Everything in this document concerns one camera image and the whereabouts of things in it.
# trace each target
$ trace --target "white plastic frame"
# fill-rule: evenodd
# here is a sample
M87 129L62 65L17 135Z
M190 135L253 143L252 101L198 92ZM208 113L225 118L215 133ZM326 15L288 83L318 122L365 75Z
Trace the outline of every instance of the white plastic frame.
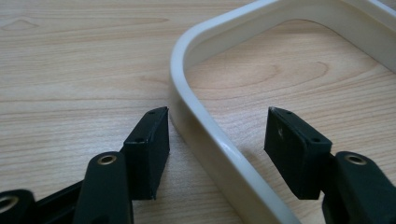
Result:
M176 43L170 67L171 119L245 223L299 223L189 87L184 70L281 22L314 21L396 72L396 13L374 0L263 0L200 23Z

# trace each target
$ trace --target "metal rivet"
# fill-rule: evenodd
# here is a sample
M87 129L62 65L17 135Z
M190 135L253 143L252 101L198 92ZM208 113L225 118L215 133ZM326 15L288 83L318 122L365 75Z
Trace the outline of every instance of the metal rivet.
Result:
M349 155L346 155L345 158L346 158L347 161L349 161L349 162L351 162L353 164L356 164L356 165L365 165L365 164L367 164L367 161L364 158L360 157L360 156L349 154Z
M113 163L117 159L116 156L113 155L105 155L98 160L100 165L109 165Z
M0 214L11 209L20 199L17 196L7 195L0 198Z

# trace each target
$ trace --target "black plastic part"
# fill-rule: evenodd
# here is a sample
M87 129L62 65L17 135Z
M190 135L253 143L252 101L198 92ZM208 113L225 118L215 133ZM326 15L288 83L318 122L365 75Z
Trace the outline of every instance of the black plastic part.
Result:
M150 110L125 140L122 150L133 200L156 199L169 155L168 108Z
M133 223L124 156L106 152L88 164L74 224Z
M33 193L25 189L15 189L0 193L0 223L38 223Z
M317 199L332 142L292 112L268 109L264 150L299 199Z
M38 201L37 216L41 224L70 224L73 220L82 181Z
M169 155L168 108L160 107L146 113L125 140L120 152L126 158L130 198L155 199ZM29 217L31 220L27 223L31 224L69 224L73 221L82 184L83 181L79 181L38 201L34 206L33 217L26 216L27 213L22 210L18 211L18 214L25 213L23 217ZM17 190L6 191L1 195L13 191ZM27 202L30 202L26 193L24 195ZM15 223L23 223L18 222L17 216L15 218Z
M332 169L335 188L324 190L322 207L327 223L396 223L396 188L373 161L339 152Z

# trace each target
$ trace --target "wooden table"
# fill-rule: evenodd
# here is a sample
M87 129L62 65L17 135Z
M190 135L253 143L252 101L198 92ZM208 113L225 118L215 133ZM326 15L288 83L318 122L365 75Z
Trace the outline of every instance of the wooden table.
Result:
M81 180L90 158L119 150L146 111L167 105L183 32L248 2L1 1L0 191L41 199ZM289 21L187 77L303 223L324 222L321 201L298 201L262 150L270 105L300 115L333 152L370 157L396 184L396 76L333 31ZM134 202L135 223L241 223L172 125L170 141L158 199Z

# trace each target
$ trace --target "wood grain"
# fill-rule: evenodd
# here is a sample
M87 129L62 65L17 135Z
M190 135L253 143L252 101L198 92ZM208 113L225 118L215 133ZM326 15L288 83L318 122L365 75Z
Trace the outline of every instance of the wood grain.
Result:
M119 150L166 105L183 32L248 2L0 1L0 191L41 199L82 179L90 158ZM320 202L297 201L262 150L269 105L301 115L334 152L371 157L396 184L396 76L327 28L286 22L188 80L303 223L323 222ZM134 202L135 223L241 223L172 125L170 140L158 199Z

